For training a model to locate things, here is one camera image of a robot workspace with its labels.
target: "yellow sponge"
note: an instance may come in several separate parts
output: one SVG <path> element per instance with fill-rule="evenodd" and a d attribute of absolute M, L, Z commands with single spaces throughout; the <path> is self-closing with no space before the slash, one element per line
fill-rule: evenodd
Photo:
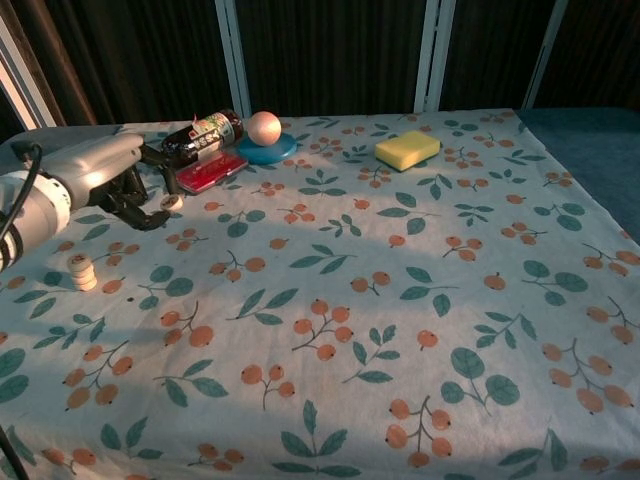
<path fill-rule="evenodd" d="M 417 131 L 376 145 L 376 158 L 402 172 L 440 151 L 440 140 Z"/>

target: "dark curtain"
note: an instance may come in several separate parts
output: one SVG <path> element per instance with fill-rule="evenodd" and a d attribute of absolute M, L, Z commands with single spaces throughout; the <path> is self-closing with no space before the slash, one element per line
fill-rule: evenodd
<path fill-rule="evenodd" d="M 236 1 L 254 111 L 413 110 L 425 0 Z"/>
<path fill-rule="evenodd" d="M 571 0 L 536 107 L 640 109 L 640 2 Z"/>
<path fill-rule="evenodd" d="M 554 0 L 458 0 L 440 109 L 520 108 Z"/>
<path fill-rule="evenodd" d="M 0 89 L 0 143 L 24 130 L 9 100 Z"/>
<path fill-rule="evenodd" d="M 1 2 L 18 21 L 12 33 L 28 39 L 59 123 L 187 119 L 231 106 L 211 0 Z"/>

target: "ball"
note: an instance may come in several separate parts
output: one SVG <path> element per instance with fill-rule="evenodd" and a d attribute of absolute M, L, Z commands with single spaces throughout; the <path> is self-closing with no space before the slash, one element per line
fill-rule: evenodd
<path fill-rule="evenodd" d="M 253 143 L 268 147 L 278 141 L 282 126 L 273 113 L 258 112 L 249 119 L 247 132 Z"/>

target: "tablecloth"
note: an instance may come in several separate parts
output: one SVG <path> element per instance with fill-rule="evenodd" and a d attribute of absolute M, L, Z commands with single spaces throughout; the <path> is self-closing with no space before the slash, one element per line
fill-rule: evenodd
<path fill-rule="evenodd" d="M 34 478 L 637 475 L 640 248 L 514 112 L 282 121 L 294 157 L 153 232 L 77 212 L 0 276 Z M 414 129 L 437 157 L 375 160 Z"/>

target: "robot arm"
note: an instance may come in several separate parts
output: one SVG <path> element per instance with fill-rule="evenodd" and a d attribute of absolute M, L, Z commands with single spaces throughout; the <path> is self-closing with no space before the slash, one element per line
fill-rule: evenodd
<path fill-rule="evenodd" d="M 86 206 L 99 206 L 138 230 L 163 225 L 169 212 L 147 215 L 139 208 L 148 197 L 135 166 L 138 161 L 159 168 L 169 193 L 178 193 L 168 161 L 137 134 L 86 141 L 42 158 L 29 195 L 0 238 L 0 271 L 66 228 L 71 213 Z M 0 176 L 0 225 L 6 223 L 27 177 L 26 170 Z"/>

